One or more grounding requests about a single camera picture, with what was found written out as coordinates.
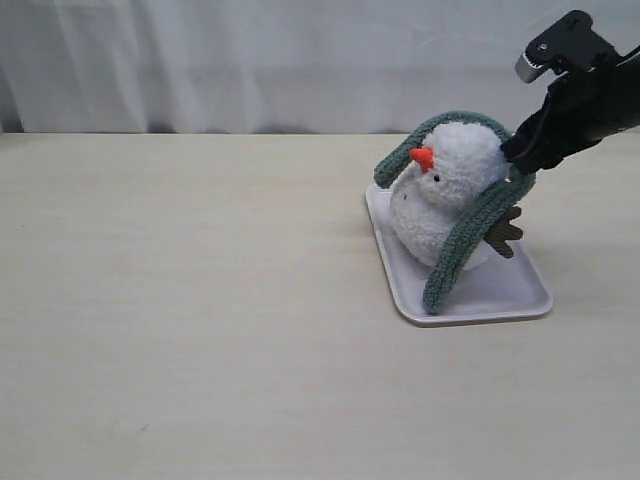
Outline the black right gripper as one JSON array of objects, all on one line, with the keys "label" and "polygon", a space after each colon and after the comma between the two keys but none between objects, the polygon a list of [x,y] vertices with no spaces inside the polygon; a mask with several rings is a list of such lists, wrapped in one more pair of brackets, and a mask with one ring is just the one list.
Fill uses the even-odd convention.
[{"label": "black right gripper", "polygon": [[639,125],[639,50],[613,70],[565,74],[549,86],[541,109],[502,143],[509,179],[550,170],[604,138]]}]

